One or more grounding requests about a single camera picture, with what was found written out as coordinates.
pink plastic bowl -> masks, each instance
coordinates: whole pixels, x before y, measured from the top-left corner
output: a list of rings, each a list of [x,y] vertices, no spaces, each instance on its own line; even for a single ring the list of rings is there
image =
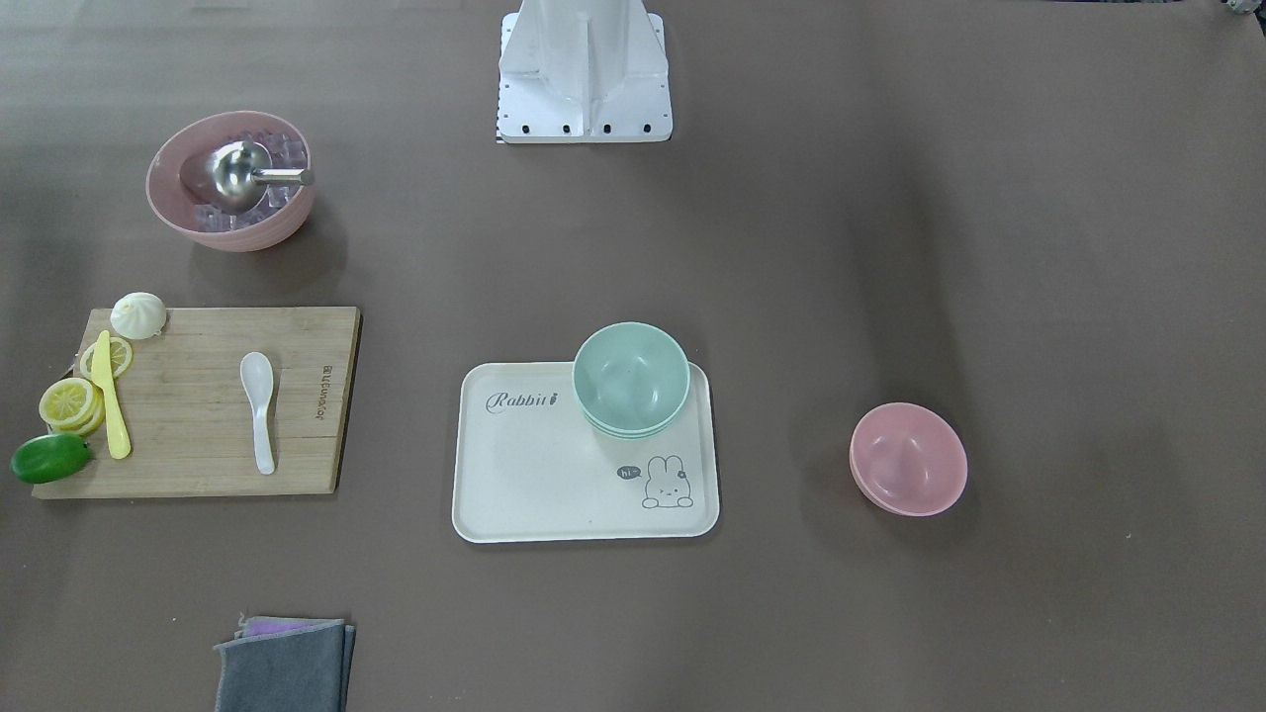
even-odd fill
[[[197,218],[194,214],[196,204],[180,182],[180,166],[190,156],[223,146],[228,137],[243,130],[289,133],[304,142],[308,149],[308,167],[313,166],[311,144],[285,119],[261,111],[228,111],[195,122],[171,137],[158,149],[146,175],[146,198],[162,222],[194,242],[225,252],[263,250],[286,239],[308,219],[308,214],[313,210],[313,200],[316,198],[313,186],[305,185],[282,209],[253,226],[230,232],[197,229]]]
[[[967,486],[967,454],[939,416],[887,403],[862,417],[848,443],[848,469],[871,502],[895,514],[948,509]]]

fake fruit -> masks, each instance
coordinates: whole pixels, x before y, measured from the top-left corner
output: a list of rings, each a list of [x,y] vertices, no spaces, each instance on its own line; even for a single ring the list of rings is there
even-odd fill
[[[84,350],[84,355],[80,356],[80,372],[84,378],[92,378],[92,352],[96,351],[96,342],[89,343],[87,348]],[[132,345],[127,341],[111,336],[110,337],[110,374],[114,378],[123,375],[123,371],[128,370],[132,365]]]
[[[101,427],[101,423],[104,422],[105,422],[105,398],[101,395],[101,391],[97,390],[96,408],[92,410],[92,414],[89,417],[86,423],[84,423],[77,428],[53,428],[53,432],[68,432],[71,435],[77,435],[80,437],[87,437],[94,432],[96,432],[96,428]]]
[[[73,475],[91,459],[92,451],[77,435],[42,435],[13,454],[9,469],[24,483],[44,484]]]
[[[72,431],[92,418],[101,399],[84,379],[62,379],[39,397],[39,417],[57,429]]]

yellow plastic knife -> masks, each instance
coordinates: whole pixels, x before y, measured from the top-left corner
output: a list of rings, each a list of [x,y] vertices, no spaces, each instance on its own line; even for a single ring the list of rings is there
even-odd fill
[[[96,337],[91,376],[92,383],[105,395],[105,440],[110,446],[110,457],[123,460],[132,452],[132,438],[128,437],[128,427],[123,424],[119,395],[114,393],[114,364],[110,362],[109,331],[103,331]]]

folded towel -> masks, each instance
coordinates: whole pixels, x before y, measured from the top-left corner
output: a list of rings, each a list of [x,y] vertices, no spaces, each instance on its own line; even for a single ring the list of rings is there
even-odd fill
[[[342,620],[256,616],[220,652],[215,712],[342,712],[356,627]]]

bowl rim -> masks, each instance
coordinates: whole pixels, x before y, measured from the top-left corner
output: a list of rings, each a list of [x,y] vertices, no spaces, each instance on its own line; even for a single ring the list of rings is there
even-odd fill
[[[957,456],[956,459],[961,457],[961,460],[962,460],[962,478],[958,481],[958,490],[953,494],[952,498],[948,499],[948,502],[943,507],[933,508],[933,509],[927,509],[927,511],[903,509],[903,508],[900,508],[900,507],[898,507],[895,504],[891,504],[891,503],[886,502],[882,497],[880,497],[877,493],[875,493],[871,489],[871,486],[866,483],[866,480],[861,476],[861,473],[858,471],[858,467],[857,467],[857,454],[856,454],[856,451],[857,451],[857,433],[858,433],[858,431],[861,431],[862,423],[865,423],[866,419],[870,418],[872,414],[875,414],[879,410],[893,409],[893,408],[914,409],[914,412],[919,413],[920,417],[929,417],[931,416],[932,422],[939,423],[938,427],[944,427],[946,431],[951,436],[953,436],[953,443],[956,446],[955,451],[956,451],[956,456]],[[934,410],[932,410],[929,408],[924,408],[923,405],[919,405],[917,403],[906,403],[906,402],[903,402],[903,400],[898,400],[898,402],[894,402],[894,403],[884,403],[884,404],[876,405],[876,407],[871,408],[870,410],[867,410],[866,414],[862,416],[861,419],[857,421],[857,424],[853,427],[853,435],[848,440],[848,470],[853,475],[853,481],[857,483],[857,489],[862,490],[862,494],[866,495],[866,499],[870,499],[880,509],[891,512],[894,514],[901,514],[901,516],[905,516],[905,517],[932,517],[934,514],[939,514],[939,513],[950,509],[951,507],[953,507],[955,504],[958,503],[958,499],[962,498],[962,493],[967,489],[967,478],[970,476],[970,471],[968,471],[970,470],[970,464],[967,462],[967,450],[962,445],[962,438],[958,436],[958,431],[953,429],[953,426],[951,426],[944,418],[942,418]]]
[[[672,351],[675,352],[675,355],[680,356],[680,365],[681,365],[681,369],[684,370],[685,376],[686,376],[686,379],[685,379],[686,380],[686,388],[682,389],[681,399],[677,402],[676,407],[674,407],[672,412],[668,413],[668,416],[665,417],[658,423],[655,423],[655,424],[644,427],[644,428],[632,428],[632,429],[630,428],[619,428],[619,427],[615,427],[615,426],[613,426],[610,423],[606,423],[605,421],[603,421],[598,416],[592,414],[589,410],[589,408],[585,407],[585,402],[580,397],[580,389],[576,388],[576,364],[580,361],[580,356],[585,352],[585,348],[590,343],[592,343],[594,340],[598,338],[600,334],[604,334],[604,333],[606,333],[609,331],[618,329],[618,328],[619,329],[636,328],[636,329],[639,329],[639,331],[649,331],[652,334],[667,340],[667,342],[672,345],[672,347],[674,347]],[[690,360],[686,357],[685,350],[681,348],[681,345],[677,343],[677,340],[672,338],[672,334],[670,334],[668,332],[661,329],[660,327],[656,327],[653,324],[648,324],[646,322],[633,322],[633,321],[617,322],[614,324],[608,324],[608,326],[605,326],[605,327],[595,331],[594,333],[589,334],[589,338],[586,338],[584,343],[580,345],[580,348],[576,350],[576,357],[572,359],[572,362],[571,362],[571,394],[576,399],[576,404],[580,405],[580,412],[599,431],[603,431],[606,435],[610,435],[613,437],[619,437],[619,438],[624,438],[624,440],[636,440],[636,438],[642,438],[642,437],[649,437],[649,436],[656,435],[660,431],[665,429],[666,427],[668,427],[668,424],[674,419],[676,419],[676,417],[679,414],[681,414],[681,410],[686,407],[686,402],[690,400],[690,386],[691,386],[690,381],[691,381],[691,378],[690,378]]]

